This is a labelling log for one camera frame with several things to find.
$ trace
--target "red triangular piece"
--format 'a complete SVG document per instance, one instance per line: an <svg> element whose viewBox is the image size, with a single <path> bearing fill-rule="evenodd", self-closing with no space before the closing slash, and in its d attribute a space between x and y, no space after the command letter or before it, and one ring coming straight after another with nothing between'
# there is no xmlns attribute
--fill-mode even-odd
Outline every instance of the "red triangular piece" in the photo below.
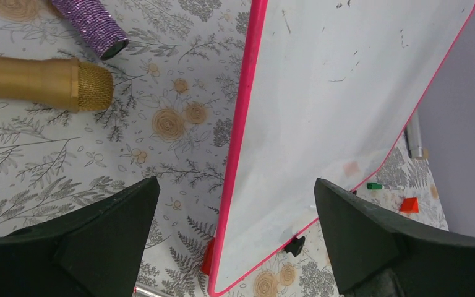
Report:
<svg viewBox="0 0 475 297"><path fill-rule="evenodd" d="M208 242L207 250L205 251L205 257L203 257L203 263L201 263L201 272L203 272L206 275L210 275L213 251L214 251L214 238L212 238Z"/></svg>
<svg viewBox="0 0 475 297"><path fill-rule="evenodd" d="M419 213L417 197L405 198L400 207L400 212L404 213Z"/></svg>

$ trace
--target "purple glitter microphone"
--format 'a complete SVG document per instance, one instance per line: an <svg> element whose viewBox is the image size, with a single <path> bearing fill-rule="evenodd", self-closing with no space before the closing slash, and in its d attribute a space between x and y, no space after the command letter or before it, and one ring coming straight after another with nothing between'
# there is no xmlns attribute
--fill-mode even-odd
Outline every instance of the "purple glitter microphone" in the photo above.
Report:
<svg viewBox="0 0 475 297"><path fill-rule="evenodd" d="M108 60L128 45L128 37L99 0L52 0L100 57Z"/></svg>

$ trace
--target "purple wall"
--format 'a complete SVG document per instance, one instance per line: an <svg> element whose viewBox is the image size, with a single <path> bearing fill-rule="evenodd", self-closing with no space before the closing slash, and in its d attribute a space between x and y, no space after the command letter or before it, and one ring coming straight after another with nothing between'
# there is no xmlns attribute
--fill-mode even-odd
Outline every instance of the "purple wall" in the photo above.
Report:
<svg viewBox="0 0 475 297"><path fill-rule="evenodd" d="M419 107L451 231L475 236L475 12Z"/></svg>

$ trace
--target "floral tablecloth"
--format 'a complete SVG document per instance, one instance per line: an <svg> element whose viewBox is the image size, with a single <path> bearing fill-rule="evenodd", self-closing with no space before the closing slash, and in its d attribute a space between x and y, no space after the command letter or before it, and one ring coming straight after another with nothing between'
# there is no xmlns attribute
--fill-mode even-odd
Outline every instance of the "floral tablecloth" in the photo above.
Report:
<svg viewBox="0 0 475 297"><path fill-rule="evenodd" d="M111 108L96 113L0 100L0 236L158 176L138 281L206 296L199 268L218 218L250 1L102 2L131 40L106 62L48 0L0 0L0 56L78 57L109 69L115 84ZM361 189L360 197L397 211L417 196L421 212L411 218L447 229L427 162L410 160L403 139L372 179L406 190ZM319 224L306 236L303 255L277 254L228 296L337 295Z"/></svg>

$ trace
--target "white board surface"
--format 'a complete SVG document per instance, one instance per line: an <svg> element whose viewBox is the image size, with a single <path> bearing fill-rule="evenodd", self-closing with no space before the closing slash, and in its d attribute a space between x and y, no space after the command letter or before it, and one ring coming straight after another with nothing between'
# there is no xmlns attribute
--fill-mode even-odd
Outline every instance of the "white board surface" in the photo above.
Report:
<svg viewBox="0 0 475 297"><path fill-rule="evenodd" d="M474 5L269 1L213 295L317 218L316 178L379 168Z"/></svg>

